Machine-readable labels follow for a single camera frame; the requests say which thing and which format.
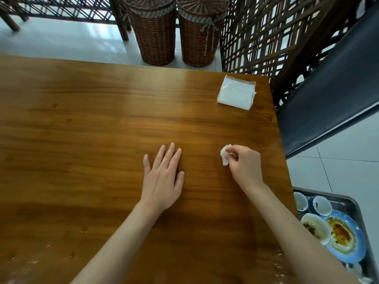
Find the dirty plate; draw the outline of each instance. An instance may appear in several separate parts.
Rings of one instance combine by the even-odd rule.
[[[322,219],[329,225],[332,239],[325,246],[340,261],[358,263],[366,255],[366,241],[362,230],[347,214],[333,210]]]

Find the dirty dish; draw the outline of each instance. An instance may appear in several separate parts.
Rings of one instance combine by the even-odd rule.
[[[332,239],[326,248],[340,261],[358,263],[366,255],[366,240],[357,223],[347,214],[333,210],[323,217],[330,227]]]
[[[301,218],[301,223],[322,245],[327,245],[330,242],[330,229],[320,216],[307,213]]]
[[[295,197],[296,208],[298,211],[306,211],[308,209],[307,198],[304,194],[300,192],[294,192],[293,196]]]
[[[328,216],[332,213],[333,208],[329,200],[323,196],[308,198],[308,211],[313,214]]]

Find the blue plate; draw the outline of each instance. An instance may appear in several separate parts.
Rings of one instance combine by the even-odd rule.
[[[328,219],[331,217],[343,222],[354,234],[355,239],[356,239],[355,246],[354,248],[351,249],[350,252],[341,252],[340,251],[341,249],[338,250],[333,246],[333,244],[335,243],[335,239],[333,237],[333,229],[328,223]],[[332,254],[334,254],[334,256],[336,256],[340,261],[343,261],[346,263],[360,262],[366,255],[366,240],[358,224],[349,215],[342,213],[341,211],[338,211],[338,210],[333,210],[332,214],[330,214],[329,216],[322,216],[321,218],[326,222],[326,224],[329,225],[330,230],[332,232],[332,238],[330,242],[327,245],[325,245],[325,247]]]

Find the metal tray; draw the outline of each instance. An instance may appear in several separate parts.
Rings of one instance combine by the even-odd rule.
[[[333,209],[346,213],[359,225],[359,227],[363,231],[363,234],[366,239],[366,244],[367,244],[366,256],[360,262],[360,265],[362,266],[363,275],[365,275],[366,277],[370,277],[373,280],[372,283],[379,284],[376,263],[374,260],[374,256],[372,254],[372,249],[371,249],[370,242],[368,240],[365,223],[363,222],[362,213],[360,212],[358,203],[351,197],[348,197],[345,195],[332,194],[332,193],[321,192],[321,191],[312,191],[309,189],[304,189],[304,188],[295,187],[295,186],[293,187],[293,191],[301,192],[307,197],[317,196],[317,195],[324,196],[326,199],[330,201]]]

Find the wicker basket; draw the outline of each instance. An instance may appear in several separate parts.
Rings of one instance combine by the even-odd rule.
[[[220,42],[229,0],[177,0],[183,61],[202,68],[210,65]]]
[[[144,62],[163,66],[175,57],[175,0],[124,0]]]

